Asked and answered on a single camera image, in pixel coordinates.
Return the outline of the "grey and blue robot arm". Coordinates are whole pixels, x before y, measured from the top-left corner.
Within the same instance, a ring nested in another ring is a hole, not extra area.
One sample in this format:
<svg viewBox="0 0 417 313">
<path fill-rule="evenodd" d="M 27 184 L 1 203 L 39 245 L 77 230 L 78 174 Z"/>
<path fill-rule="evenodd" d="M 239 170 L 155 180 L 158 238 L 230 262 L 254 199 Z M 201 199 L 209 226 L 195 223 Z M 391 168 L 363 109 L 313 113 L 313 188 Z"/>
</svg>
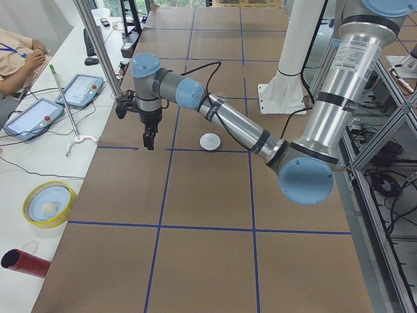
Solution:
<svg viewBox="0 0 417 313">
<path fill-rule="evenodd" d="M 327 199 L 334 186 L 336 153 L 343 131 L 375 69 L 381 51 L 393 43 L 415 1 L 346 1 L 338 25 L 339 44 L 306 127 L 293 141 L 274 137 L 224 97 L 199 81 L 161 66 L 152 53 L 132 60 L 136 106 L 145 129 L 143 144 L 154 148 L 162 101 L 200 113 L 222 127 L 236 142 L 260 155 L 278 177 L 281 192 L 301 205 Z"/>
</svg>

